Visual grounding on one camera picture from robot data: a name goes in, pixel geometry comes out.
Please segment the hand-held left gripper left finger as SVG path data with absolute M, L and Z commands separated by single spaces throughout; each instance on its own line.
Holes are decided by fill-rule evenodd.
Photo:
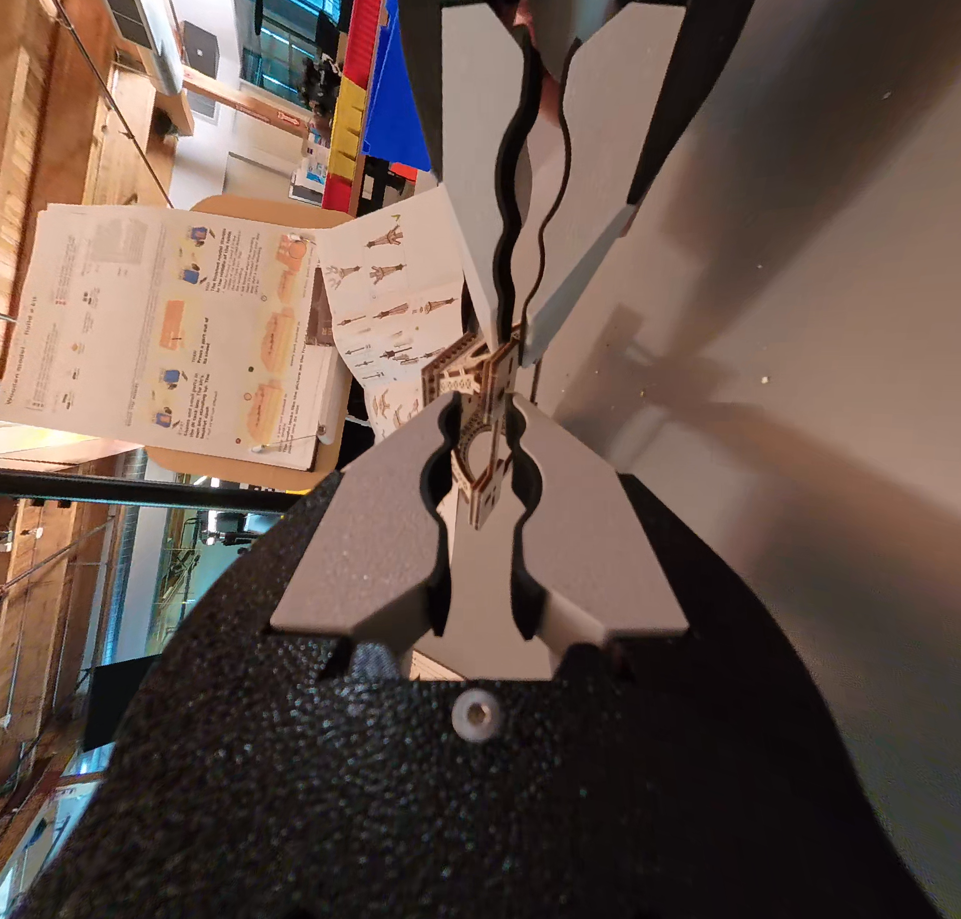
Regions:
M 461 394 L 447 392 L 356 459 L 270 619 L 280 634 L 375 643 L 404 655 L 450 615 L 451 454 Z

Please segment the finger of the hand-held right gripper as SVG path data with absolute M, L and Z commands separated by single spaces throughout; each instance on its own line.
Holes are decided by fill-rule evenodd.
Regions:
M 512 257 L 523 224 L 515 179 L 543 67 L 527 27 L 509 27 L 487 4 L 443 9 L 441 36 L 441 181 L 479 330 L 499 349 L 511 337 Z
M 632 2 L 570 54 L 559 103 L 565 164 L 538 232 L 524 367 L 543 357 L 634 214 L 632 182 L 685 15 Z

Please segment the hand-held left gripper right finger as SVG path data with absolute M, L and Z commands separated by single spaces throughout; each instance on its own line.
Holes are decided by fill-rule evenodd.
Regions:
M 528 399 L 507 414 L 511 614 L 560 661 L 573 647 L 683 636 L 689 622 L 614 468 Z

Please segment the wooden laser-cut model piece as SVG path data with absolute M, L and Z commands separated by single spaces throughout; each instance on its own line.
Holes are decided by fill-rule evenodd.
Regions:
M 485 525 L 496 508 L 511 465 L 508 399 L 515 391 L 521 366 L 524 331 L 525 325 L 515 325 L 508 342 L 494 352 L 480 333 L 466 333 L 435 353 L 421 372 L 424 405 L 449 392 L 461 396 L 451 474 L 476 530 Z

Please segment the white desk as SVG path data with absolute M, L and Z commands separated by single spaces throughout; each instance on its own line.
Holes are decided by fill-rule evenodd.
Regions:
M 537 402 L 751 586 L 959 917 L 959 0 L 757 0 Z

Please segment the blue storage bin rack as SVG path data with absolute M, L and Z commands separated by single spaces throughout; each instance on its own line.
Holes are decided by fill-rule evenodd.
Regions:
M 430 172 L 431 165 L 404 61 L 399 0 L 386 0 L 369 87 L 363 151 L 391 165 Z

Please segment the red yellow storage bin rack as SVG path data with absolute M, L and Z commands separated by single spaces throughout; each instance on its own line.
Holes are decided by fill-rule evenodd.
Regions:
M 374 72 L 384 0 L 354 0 L 347 31 L 339 95 L 331 124 L 322 206 L 351 214 L 367 102 Z

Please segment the tower diagram sheet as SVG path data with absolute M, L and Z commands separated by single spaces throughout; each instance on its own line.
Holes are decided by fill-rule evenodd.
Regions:
M 459 231 L 439 185 L 317 233 L 333 344 L 375 442 L 425 408 L 422 370 L 463 333 Z

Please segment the glass window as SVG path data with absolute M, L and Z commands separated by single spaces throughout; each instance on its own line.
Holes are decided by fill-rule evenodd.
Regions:
M 354 0 L 234 0 L 240 78 L 303 104 L 307 62 L 336 59 Z

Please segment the black pole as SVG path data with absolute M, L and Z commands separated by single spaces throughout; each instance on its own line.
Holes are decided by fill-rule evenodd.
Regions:
M 177 483 L 127 480 L 18 469 L 1 471 L 1 495 L 17 500 L 42 500 L 108 506 L 194 509 L 283 515 L 305 495 L 274 491 L 202 488 Z

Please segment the brown cardboard board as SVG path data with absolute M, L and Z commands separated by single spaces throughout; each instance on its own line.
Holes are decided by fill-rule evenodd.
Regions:
M 293 229 L 315 230 L 334 228 L 354 218 L 345 212 L 319 208 L 297 201 L 272 201 L 235 194 L 207 197 L 194 205 L 192 212 L 259 221 Z M 335 365 L 331 373 L 332 440 L 330 443 L 320 442 L 317 445 L 311 469 L 307 471 L 287 469 L 270 464 L 241 462 L 231 458 L 151 446 L 145 447 L 147 456 L 158 467 L 171 472 L 206 475 L 209 478 L 246 483 L 262 489 L 292 492 L 298 495 L 308 493 L 334 471 L 340 453 L 352 376 L 338 353 L 334 352 L 333 356 Z

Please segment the black speaker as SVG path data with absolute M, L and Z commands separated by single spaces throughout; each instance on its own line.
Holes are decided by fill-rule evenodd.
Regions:
M 186 63 L 210 79 L 217 79 L 220 63 L 217 36 L 187 21 L 182 22 L 181 34 Z

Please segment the printed instruction sheet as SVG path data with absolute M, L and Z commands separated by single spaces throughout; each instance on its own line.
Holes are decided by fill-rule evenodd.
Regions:
M 2 377 L 6 421 L 307 471 L 330 436 L 310 332 L 317 233 L 160 207 L 41 212 Z

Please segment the air vent grille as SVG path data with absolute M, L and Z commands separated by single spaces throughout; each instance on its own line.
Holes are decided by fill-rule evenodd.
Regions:
M 139 48 L 154 49 L 138 0 L 104 1 L 114 20 L 116 31 L 124 40 Z

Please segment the silver ventilation duct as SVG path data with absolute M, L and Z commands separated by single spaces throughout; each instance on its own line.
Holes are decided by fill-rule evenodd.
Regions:
M 139 48 L 124 41 L 137 49 L 138 57 L 155 90 L 162 96 L 179 97 L 184 89 L 184 66 L 176 36 L 176 19 L 170 2 L 138 0 L 138 4 L 149 28 L 154 49 Z

